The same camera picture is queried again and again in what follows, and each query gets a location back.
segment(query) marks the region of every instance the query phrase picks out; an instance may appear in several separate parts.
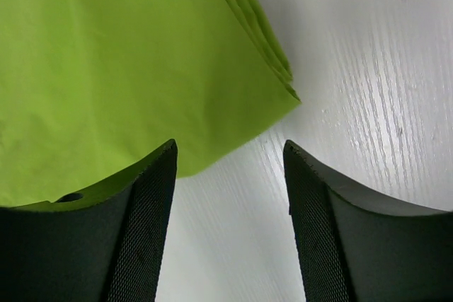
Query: hole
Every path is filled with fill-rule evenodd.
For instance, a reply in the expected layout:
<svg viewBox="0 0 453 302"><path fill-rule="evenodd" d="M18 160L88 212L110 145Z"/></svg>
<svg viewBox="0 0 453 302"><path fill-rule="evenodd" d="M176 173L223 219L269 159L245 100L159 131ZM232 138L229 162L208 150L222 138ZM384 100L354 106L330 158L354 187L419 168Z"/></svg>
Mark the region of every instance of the hole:
<svg viewBox="0 0 453 302"><path fill-rule="evenodd" d="M66 194L62 198L58 199L56 203L66 203L73 202L81 199L83 195L78 192L72 192L71 194Z"/></svg>

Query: green cloth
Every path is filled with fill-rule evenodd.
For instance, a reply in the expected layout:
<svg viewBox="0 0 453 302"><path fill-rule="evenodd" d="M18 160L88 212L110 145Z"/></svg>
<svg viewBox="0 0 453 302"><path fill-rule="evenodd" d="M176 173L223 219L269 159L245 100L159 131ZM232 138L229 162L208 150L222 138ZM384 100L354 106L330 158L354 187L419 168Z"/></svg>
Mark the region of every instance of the green cloth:
<svg viewBox="0 0 453 302"><path fill-rule="evenodd" d="M257 0L1 0L0 205L56 200L170 138L198 173L298 105Z"/></svg>

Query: white wood grain table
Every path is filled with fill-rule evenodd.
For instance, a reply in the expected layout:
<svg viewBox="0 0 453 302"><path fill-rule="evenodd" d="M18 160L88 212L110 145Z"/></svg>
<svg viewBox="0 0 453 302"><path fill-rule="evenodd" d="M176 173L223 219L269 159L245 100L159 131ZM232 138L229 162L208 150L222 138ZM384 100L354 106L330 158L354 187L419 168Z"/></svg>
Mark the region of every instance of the white wood grain table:
<svg viewBox="0 0 453 302"><path fill-rule="evenodd" d="M304 301L285 139L376 190L453 209L453 0L260 1L303 105L178 181L157 301Z"/></svg>

